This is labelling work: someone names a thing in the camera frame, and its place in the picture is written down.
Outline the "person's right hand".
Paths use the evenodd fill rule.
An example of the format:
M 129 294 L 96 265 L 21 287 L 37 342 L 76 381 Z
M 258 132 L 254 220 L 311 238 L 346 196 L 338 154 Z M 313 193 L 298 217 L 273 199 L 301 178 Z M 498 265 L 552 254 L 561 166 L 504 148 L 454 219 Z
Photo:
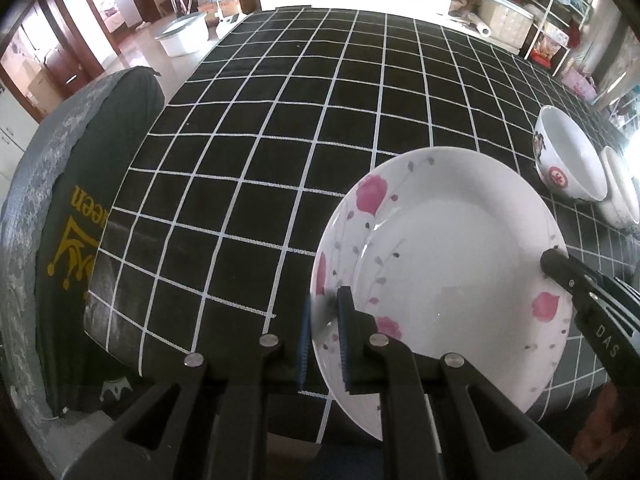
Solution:
M 639 389 L 608 382 L 570 450 L 588 479 L 639 478 Z

